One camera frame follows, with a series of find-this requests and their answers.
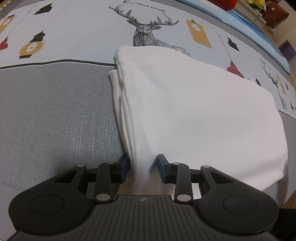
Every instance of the blue fabric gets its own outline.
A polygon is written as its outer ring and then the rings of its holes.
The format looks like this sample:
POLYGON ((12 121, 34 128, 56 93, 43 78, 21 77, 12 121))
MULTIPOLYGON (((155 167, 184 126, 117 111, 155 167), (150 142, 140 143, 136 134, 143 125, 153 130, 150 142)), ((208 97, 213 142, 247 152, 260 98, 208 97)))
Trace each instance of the blue fabric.
POLYGON ((192 6, 200 11, 203 11, 212 17, 220 20, 221 22, 227 24, 228 26, 241 32, 256 44, 258 44, 262 49, 264 49, 283 69, 290 73, 290 65, 285 57, 281 56, 278 51, 276 51, 272 45, 267 43, 260 35, 258 35, 249 26, 243 24, 241 21, 236 19, 234 16, 219 8, 218 6, 212 4, 207 0, 178 0, 189 6, 192 6))
POLYGON ((257 33, 259 36, 261 36, 266 42, 268 42, 279 53, 279 50, 274 46, 274 44, 265 36, 265 34, 256 25, 252 24, 250 21, 245 19, 243 16, 239 15, 234 10, 230 10, 230 11, 227 11, 227 12, 229 14, 231 14, 233 17, 235 17, 238 21, 240 21, 244 25, 251 28, 255 33, 257 33))

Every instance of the deer antler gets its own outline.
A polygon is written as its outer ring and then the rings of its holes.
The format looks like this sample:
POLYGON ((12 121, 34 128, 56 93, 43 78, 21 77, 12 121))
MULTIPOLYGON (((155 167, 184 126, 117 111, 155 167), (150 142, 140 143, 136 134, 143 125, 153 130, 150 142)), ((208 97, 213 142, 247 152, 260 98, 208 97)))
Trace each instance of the deer antler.
POLYGON ((267 74, 267 76, 272 80, 273 84, 275 84, 276 87, 279 88, 279 87, 278 87, 278 80, 277 80, 275 77, 272 77, 272 76, 271 76, 271 74, 269 73, 269 71, 267 71, 267 70, 265 69, 265 65, 262 66, 262 68, 264 69, 264 71, 265 71, 265 73, 267 74))
POLYGON ((172 22, 172 19, 168 18, 167 21, 165 21, 164 23, 161 21, 161 19, 159 17, 157 17, 157 21, 150 21, 149 24, 147 24, 148 26, 156 26, 156 25, 176 25, 179 22, 179 20, 177 20, 176 22, 172 22))
POLYGON ((112 8, 109 6, 110 9, 112 9, 115 13, 119 14, 120 16, 129 19, 132 22, 139 23, 140 22, 135 18, 134 16, 131 16, 131 10, 129 10, 126 14, 123 13, 123 10, 120 9, 120 6, 117 6, 115 8, 112 8))

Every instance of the red plush toy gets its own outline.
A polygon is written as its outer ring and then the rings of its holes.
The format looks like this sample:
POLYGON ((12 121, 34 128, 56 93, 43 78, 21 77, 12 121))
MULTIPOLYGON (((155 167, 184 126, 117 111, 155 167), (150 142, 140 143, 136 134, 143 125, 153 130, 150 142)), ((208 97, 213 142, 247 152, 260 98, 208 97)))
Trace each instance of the red plush toy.
POLYGON ((217 5, 225 11, 233 9, 237 3, 237 0, 208 0, 211 3, 217 5))

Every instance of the black geometric deer illustration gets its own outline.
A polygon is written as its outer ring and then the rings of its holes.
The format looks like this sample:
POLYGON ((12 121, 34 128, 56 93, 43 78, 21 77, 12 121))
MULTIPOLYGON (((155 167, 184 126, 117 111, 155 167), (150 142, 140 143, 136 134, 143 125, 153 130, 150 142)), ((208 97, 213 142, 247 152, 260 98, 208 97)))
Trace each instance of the black geometric deer illustration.
MULTIPOLYGON (((276 75, 276 77, 275 76, 271 76, 271 74, 270 74, 270 72, 269 71, 267 71, 266 69, 265 69, 265 65, 266 65, 266 63, 265 62, 263 62, 262 60, 261 60, 261 62, 263 63, 263 66, 262 66, 262 68, 264 69, 264 71, 265 71, 265 73, 267 74, 267 76, 272 80, 272 82, 273 82, 273 84, 276 86, 276 88, 277 88, 277 91, 278 91, 278 93, 279 93, 279 86, 278 86, 278 79, 279 79, 279 76, 278 75, 276 75)), ((279 97, 280 97, 280 99, 281 99, 281 105, 283 106, 283 109, 284 110, 287 110, 287 104, 286 104, 286 101, 284 100, 284 98, 280 95, 280 93, 279 93, 279 97)))
POLYGON ((126 14, 123 13, 123 10, 120 9, 120 6, 117 6, 115 8, 112 8, 109 6, 110 9, 112 9, 115 13, 119 14, 120 16, 127 18, 127 22, 134 25, 136 27, 135 34, 133 36, 133 45, 134 46, 161 46, 161 47, 167 47, 174 50, 179 50, 182 53, 188 55, 191 57, 190 53, 181 47, 173 46, 170 44, 167 44, 166 42, 160 41, 157 38, 153 36, 152 30, 155 29, 161 29, 160 25, 168 25, 173 26, 176 25, 179 20, 176 22, 172 22, 172 20, 168 17, 168 20, 165 22, 162 22, 159 17, 157 17, 157 21, 150 21, 148 24, 140 23, 137 18, 131 16, 131 10, 129 10, 126 14))

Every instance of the folded white towel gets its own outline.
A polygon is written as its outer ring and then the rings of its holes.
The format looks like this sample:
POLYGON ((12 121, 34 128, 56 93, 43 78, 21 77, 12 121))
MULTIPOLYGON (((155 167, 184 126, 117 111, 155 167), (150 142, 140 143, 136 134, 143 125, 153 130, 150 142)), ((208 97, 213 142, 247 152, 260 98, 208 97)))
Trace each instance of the folded white towel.
POLYGON ((283 177, 287 143, 267 90, 165 47, 121 46, 115 61, 110 78, 132 193, 146 194, 147 185, 160 190, 149 173, 160 153, 192 169, 213 166, 260 190, 283 177))

